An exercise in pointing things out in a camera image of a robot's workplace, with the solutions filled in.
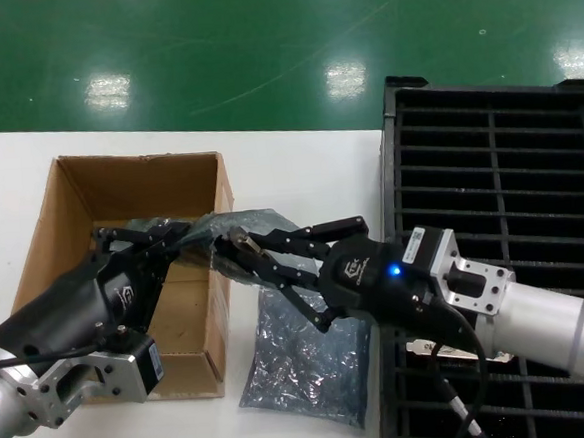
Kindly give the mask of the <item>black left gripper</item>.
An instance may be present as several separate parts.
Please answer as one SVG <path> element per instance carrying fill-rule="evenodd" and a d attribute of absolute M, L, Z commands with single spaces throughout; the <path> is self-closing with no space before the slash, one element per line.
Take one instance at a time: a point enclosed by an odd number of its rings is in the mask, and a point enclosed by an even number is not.
<path fill-rule="evenodd" d="M 91 248 L 99 255 L 59 276 L 0 325 L 0 349 L 12 355 L 8 361 L 83 356 L 101 348 L 120 326 L 148 330 L 163 283 L 197 278 L 176 246 L 192 226 L 170 220 L 142 230 L 95 228 Z M 115 242 L 118 252 L 112 253 Z"/>

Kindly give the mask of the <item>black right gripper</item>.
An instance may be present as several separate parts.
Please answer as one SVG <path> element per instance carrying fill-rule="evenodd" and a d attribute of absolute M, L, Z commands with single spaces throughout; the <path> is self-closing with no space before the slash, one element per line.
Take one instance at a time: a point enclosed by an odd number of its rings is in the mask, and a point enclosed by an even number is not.
<path fill-rule="evenodd" d="M 335 319 L 354 317 L 428 340 L 469 337 L 470 329 L 450 313 L 428 272 L 402 262 L 402 245 L 349 238 L 368 232 L 356 216 L 254 235 L 263 250 L 324 260 L 320 274 L 281 265 L 266 252 L 247 254 L 246 265 L 322 333 Z M 313 308 L 296 289 L 319 293 L 325 309 Z"/>

